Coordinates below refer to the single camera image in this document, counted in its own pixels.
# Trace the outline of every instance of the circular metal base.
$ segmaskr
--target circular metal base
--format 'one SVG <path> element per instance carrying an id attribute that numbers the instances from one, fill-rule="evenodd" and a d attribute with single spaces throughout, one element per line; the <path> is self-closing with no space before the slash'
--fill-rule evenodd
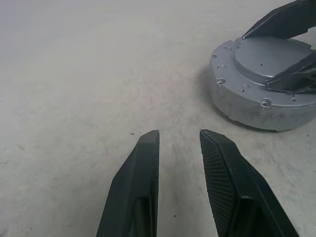
<path id="1" fill-rule="evenodd" d="M 217 47 L 210 60 L 213 103 L 232 120 L 284 131 L 316 116 L 316 95 L 269 91 L 265 81 L 312 52 L 297 40 L 237 39 Z"/>

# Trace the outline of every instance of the screw hole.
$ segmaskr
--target screw hole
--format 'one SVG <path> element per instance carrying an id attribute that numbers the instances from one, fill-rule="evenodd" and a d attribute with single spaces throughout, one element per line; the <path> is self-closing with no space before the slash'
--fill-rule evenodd
<path id="1" fill-rule="evenodd" d="M 218 78 L 217 79 L 217 84 L 222 85 L 224 84 L 226 81 L 223 78 Z"/>
<path id="2" fill-rule="evenodd" d="M 270 108 L 271 107 L 271 100 L 269 98 L 263 98 L 261 100 L 261 103 L 260 103 L 261 107 L 263 108 Z"/>

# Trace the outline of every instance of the robotic claw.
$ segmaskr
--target robotic claw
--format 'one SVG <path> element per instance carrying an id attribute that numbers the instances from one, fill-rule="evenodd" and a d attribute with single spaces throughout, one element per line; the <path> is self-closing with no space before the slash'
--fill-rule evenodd
<path id="1" fill-rule="evenodd" d="M 271 188 L 224 135 L 200 131 L 219 237 L 298 237 Z M 156 237 L 159 131 L 140 137 L 114 177 L 97 237 Z"/>

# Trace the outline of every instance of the gray metal housing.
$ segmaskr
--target gray metal housing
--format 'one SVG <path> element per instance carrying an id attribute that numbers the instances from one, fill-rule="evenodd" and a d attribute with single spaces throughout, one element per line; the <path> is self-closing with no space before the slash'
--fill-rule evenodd
<path id="1" fill-rule="evenodd" d="M 299 127 L 316 116 L 316 96 L 270 91 L 265 81 L 311 53 L 310 45 L 292 39 L 225 42 L 210 60 L 212 101 L 230 119 L 252 127 L 276 131 Z"/>

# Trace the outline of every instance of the concrete floor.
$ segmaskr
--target concrete floor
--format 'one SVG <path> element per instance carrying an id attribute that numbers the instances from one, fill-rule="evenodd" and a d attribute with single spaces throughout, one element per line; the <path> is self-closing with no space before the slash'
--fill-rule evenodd
<path id="1" fill-rule="evenodd" d="M 200 128 L 234 140 L 300 236 L 315 236 L 316 119 L 253 130 L 218 113 L 207 88 L 212 50 L 286 2 L 2 0 L 0 236 L 94 237 L 113 176 L 153 129 L 158 237 L 217 236 Z"/>

